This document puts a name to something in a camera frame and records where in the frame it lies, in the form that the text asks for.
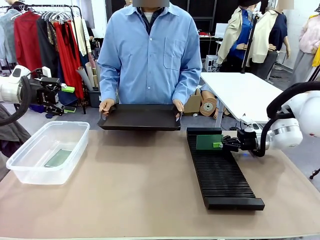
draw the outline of paper roll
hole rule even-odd
[[[94,74],[92,72],[92,67],[91,67],[91,63],[90,62],[87,62],[85,64],[85,68],[86,68],[86,71],[88,73],[88,77],[89,77],[89,80],[91,82],[91,86],[94,86],[95,85],[95,81],[94,81]]]
[[[99,83],[98,83],[97,75],[93,75],[93,81],[94,81],[94,86],[95,86],[95,87],[98,87],[98,86],[99,86]]]
[[[99,91],[100,91],[100,73],[101,73],[101,69],[98,65],[98,60],[95,60],[95,68],[96,68],[96,76],[98,78],[98,88],[99,88]]]
[[[203,116],[209,117],[213,114],[217,108],[217,100],[215,96],[209,91],[202,91],[202,105],[200,107],[200,113]]]
[[[77,72],[80,74],[82,80],[84,81],[84,84],[86,85],[86,87],[89,89],[89,91],[93,91],[93,85],[91,84],[88,75],[84,69],[83,66],[80,66],[77,70]]]

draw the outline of red dress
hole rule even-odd
[[[73,34],[71,24],[58,22],[53,23],[56,32],[59,57],[62,65],[65,83],[75,88],[75,95],[78,99],[84,98],[82,78],[76,72],[81,67],[79,49]]]
[[[37,20],[39,15],[30,11],[14,20],[15,54],[19,65],[30,71],[42,68]]]

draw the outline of robotic arm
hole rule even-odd
[[[267,107],[269,122],[263,127],[251,122],[238,130],[237,138],[226,136],[223,148],[249,150],[263,157],[268,149],[298,146],[303,133],[320,137],[320,82],[297,83],[280,94]]]
[[[21,118],[30,104],[43,105],[45,112],[62,116],[64,106],[59,102],[58,92],[65,88],[58,78],[51,77],[46,67],[34,71],[40,78],[30,78],[29,69],[17,65],[9,77],[0,77],[0,102],[20,104],[19,109],[9,118],[0,120],[0,126]]]

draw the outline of beige tabletop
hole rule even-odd
[[[320,234],[320,193],[281,151],[234,153],[264,211],[205,208],[186,132],[90,131],[64,185],[0,182],[0,237],[277,238]]]

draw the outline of shirt pocket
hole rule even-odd
[[[184,54],[186,43],[172,38],[165,38],[164,67],[166,69],[180,70],[181,58]]]

